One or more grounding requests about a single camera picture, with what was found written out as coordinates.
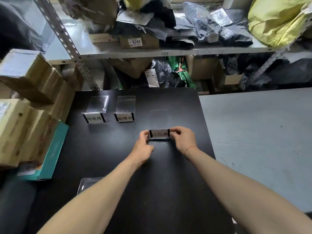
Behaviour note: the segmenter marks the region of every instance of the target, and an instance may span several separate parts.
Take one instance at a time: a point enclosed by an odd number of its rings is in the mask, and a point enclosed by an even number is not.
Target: left forearm
[[[71,200],[38,234],[102,234],[137,166],[130,159]]]

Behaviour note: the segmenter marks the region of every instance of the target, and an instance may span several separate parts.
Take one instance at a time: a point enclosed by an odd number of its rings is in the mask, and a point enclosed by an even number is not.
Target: left hand
[[[149,131],[144,130],[140,133],[138,140],[135,142],[135,145],[128,156],[132,162],[137,165],[139,168],[143,163],[145,163],[151,156],[152,151],[154,150],[153,145],[147,145],[149,140]]]

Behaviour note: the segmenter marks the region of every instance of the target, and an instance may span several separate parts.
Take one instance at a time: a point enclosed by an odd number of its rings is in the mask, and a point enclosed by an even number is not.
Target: teal box
[[[48,149],[48,152],[46,153],[43,164],[39,166],[33,164],[22,164],[19,166],[16,176],[28,181],[42,181],[51,179],[67,131],[68,125],[60,122],[54,133],[51,145]]]

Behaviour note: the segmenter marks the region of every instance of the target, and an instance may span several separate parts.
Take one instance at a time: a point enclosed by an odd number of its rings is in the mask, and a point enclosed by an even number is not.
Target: right hand
[[[197,147],[195,133],[189,128],[175,126],[170,129],[170,137],[175,140],[177,149],[183,154],[188,148]]]

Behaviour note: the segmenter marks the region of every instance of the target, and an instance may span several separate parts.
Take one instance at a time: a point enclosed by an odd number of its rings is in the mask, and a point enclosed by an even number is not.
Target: yellow plastic bag
[[[253,0],[249,31],[271,47],[294,41],[312,12],[312,0]]]

